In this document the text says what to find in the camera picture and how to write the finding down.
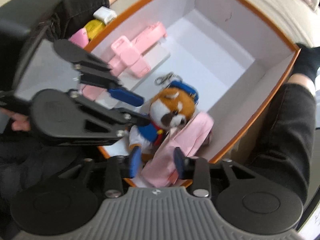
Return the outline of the person left hand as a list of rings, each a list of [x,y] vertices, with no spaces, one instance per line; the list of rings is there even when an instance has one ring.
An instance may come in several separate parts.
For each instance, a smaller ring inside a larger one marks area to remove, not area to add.
[[[13,131],[30,131],[30,123],[27,116],[9,111],[4,108],[1,108],[1,112],[13,120],[13,123],[11,125]]]

